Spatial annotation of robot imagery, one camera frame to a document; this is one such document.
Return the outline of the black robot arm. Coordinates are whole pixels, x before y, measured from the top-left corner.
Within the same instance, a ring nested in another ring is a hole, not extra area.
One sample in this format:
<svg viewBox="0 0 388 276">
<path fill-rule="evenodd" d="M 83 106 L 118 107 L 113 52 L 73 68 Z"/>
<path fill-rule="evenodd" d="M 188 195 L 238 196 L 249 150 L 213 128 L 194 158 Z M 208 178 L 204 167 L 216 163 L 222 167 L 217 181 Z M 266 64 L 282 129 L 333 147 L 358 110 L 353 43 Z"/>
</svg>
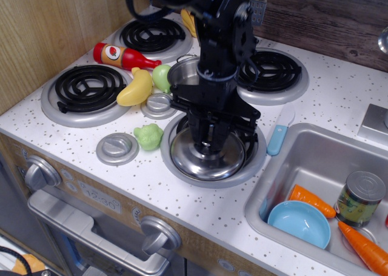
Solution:
<svg viewBox="0 0 388 276">
<path fill-rule="evenodd" d="M 256 48 L 250 0 L 157 0 L 163 7 L 150 15 L 137 13 L 134 0 L 125 1 L 132 16 L 143 23 L 182 8 L 195 17 L 199 81 L 173 82 L 172 107 L 187 114 L 196 147 L 218 153 L 231 132 L 253 135 L 260 114 L 237 92 L 239 70 L 251 62 Z"/>
</svg>

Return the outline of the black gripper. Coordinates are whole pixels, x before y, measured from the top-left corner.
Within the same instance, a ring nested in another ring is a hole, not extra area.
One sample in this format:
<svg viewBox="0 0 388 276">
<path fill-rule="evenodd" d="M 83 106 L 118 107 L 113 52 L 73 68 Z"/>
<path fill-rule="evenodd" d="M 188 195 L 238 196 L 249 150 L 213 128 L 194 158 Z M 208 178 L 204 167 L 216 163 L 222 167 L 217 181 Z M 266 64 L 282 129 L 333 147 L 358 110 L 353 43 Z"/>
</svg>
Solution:
<svg viewBox="0 0 388 276">
<path fill-rule="evenodd" d="M 196 85 L 173 84 L 171 106 L 187 113 L 194 143 L 220 152 L 230 128 L 253 133 L 260 112 L 238 94 L 236 81 L 211 82 L 201 79 Z"/>
</svg>

